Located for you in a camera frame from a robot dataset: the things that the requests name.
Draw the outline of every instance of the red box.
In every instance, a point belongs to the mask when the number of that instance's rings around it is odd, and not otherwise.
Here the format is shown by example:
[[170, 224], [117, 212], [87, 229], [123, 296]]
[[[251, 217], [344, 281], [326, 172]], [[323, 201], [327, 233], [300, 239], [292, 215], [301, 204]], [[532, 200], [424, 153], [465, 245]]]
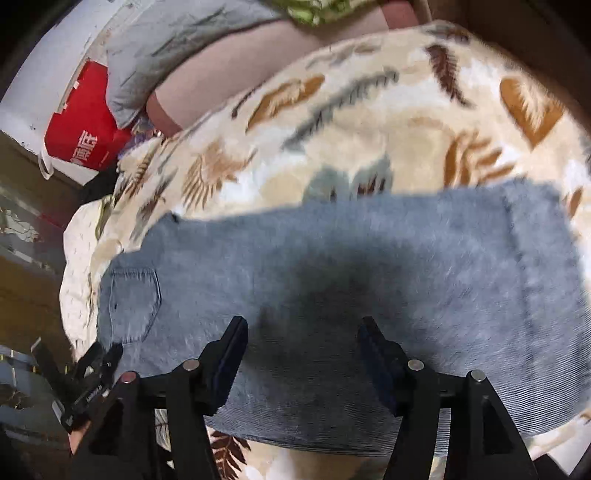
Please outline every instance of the red box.
[[107, 67], [87, 61], [62, 113], [54, 113], [45, 133], [47, 153], [93, 170], [106, 170], [132, 137], [117, 129], [105, 101]]

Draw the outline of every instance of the denim jeans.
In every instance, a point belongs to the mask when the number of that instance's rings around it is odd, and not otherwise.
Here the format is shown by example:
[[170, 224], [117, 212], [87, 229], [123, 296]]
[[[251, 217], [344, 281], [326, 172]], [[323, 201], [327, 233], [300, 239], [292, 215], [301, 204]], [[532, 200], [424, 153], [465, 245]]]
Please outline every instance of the denim jeans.
[[[524, 436], [570, 420], [589, 393], [589, 321], [557, 193], [507, 183], [308, 203], [209, 222], [162, 218], [102, 279], [99, 339], [118, 372], [171, 371], [232, 316], [249, 345], [221, 432], [307, 450], [389, 455], [399, 420], [361, 363], [374, 317], [435, 370], [484, 370]], [[449, 415], [437, 441], [445, 454]]]

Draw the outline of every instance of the beige blanket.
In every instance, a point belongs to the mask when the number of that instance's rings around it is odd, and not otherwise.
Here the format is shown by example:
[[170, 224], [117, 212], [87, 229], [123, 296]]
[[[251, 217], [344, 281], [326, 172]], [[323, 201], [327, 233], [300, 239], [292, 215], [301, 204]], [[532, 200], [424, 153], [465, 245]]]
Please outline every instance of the beige blanket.
[[[211, 219], [304, 197], [435, 192], [515, 176], [553, 181], [563, 192], [589, 284], [589, 145], [538, 82], [455, 25], [332, 45], [121, 161], [115, 194], [82, 207], [64, 236], [64, 329], [80, 356], [96, 337], [101, 275], [117, 253], [137, 249], [165, 212]], [[532, 455], [587, 418], [534, 439]], [[353, 478], [385, 468], [215, 435], [224, 478]], [[442, 464], [434, 462], [434, 475]]]

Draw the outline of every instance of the jeans back pocket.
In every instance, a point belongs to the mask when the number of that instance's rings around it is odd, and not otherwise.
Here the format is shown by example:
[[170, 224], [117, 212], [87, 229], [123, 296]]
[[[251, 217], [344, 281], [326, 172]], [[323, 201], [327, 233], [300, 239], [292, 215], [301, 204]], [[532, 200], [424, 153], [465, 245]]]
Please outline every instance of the jeans back pocket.
[[143, 342], [162, 301], [156, 272], [152, 268], [114, 268], [111, 277], [112, 342]]

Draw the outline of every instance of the white wall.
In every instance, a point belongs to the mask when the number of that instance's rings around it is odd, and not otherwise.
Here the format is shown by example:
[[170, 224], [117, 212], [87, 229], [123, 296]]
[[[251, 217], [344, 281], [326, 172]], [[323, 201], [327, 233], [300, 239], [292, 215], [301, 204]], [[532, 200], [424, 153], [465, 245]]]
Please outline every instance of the white wall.
[[[0, 129], [35, 155], [51, 115], [87, 57], [103, 60], [114, 30], [134, 20], [154, 0], [82, 0], [35, 46], [0, 102]], [[79, 183], [96, 172], [54, 160], [56, 169]]]

